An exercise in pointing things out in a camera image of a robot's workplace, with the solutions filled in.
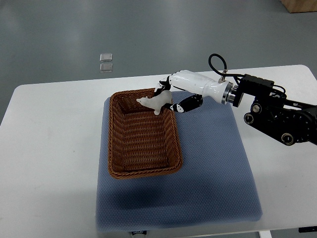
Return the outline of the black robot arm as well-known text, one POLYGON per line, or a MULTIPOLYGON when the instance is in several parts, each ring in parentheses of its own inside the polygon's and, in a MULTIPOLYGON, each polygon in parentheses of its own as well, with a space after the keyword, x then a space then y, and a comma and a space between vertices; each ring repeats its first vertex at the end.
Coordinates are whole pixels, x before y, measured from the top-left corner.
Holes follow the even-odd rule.
POLYGON ((230 74, 226 61, 218 54, 210 57, 221 59, 224 69, 219 72, 209 62, 211 69, 221 76, 233 77, 236 85, 225 90, 225 102, 238 107, 243 95, 254 96, 250 112, 244 115, 244 122, 269 137, 291 146, 295 143, 317 142, 317 107, 315 105, 287 99, 286 90, 274 81, 248 74, 230 74))

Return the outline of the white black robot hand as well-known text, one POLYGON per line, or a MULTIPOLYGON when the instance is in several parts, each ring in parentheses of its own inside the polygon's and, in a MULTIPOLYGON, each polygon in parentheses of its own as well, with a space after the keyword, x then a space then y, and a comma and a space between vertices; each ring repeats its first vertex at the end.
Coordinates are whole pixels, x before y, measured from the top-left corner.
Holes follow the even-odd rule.
POLYGON ((184 113, 200 107, 205 97, 211 97, 217 103, 226 104, 229 94, 233 89, 233 83, 229 81, 219 82, 195 72, 181 70, 160 81, 154 90, 154 96, 171 88, 193 94, 179 103, 166 103, 164 105, 169 110, 184 113))

